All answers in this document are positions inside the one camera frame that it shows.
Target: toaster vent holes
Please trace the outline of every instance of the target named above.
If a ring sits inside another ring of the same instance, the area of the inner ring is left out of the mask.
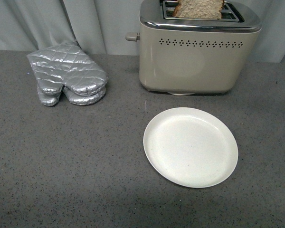
[[[163,39],[159,40],[161,45],[173,45],[181,47],[196,48],[241,48],[243,42],[236,41],[204,41],[204,40],[184,40],[184,39]]]

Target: plate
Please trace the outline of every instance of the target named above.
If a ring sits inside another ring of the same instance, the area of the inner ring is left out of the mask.
[[[237,142],[218,118],[199,109],[173,108],[147,125],[143,146],[151,165],[168,180],[206,188],[226,180],[238,162]]]

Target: toaster lever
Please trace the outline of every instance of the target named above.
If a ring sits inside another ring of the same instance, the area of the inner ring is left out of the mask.
[[[137,32],[128,32],[126,35],[125,35],[125,39],[128,40],[128,41],[138,41],[140,38],[140,34],[137,33]]]

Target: bread slice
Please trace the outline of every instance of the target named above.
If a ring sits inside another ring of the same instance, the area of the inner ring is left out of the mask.
[[[224,0],[178,0],[173,16],[178,18],[221,19]]]

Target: quilted oven mitt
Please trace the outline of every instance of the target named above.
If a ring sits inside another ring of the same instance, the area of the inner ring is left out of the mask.
[[[39,99],[46,106],[59,101],[63,88],[76,105],[93,104],[105,95],[106,73],[74,43],[38,50],[27,57],[37,80]]]

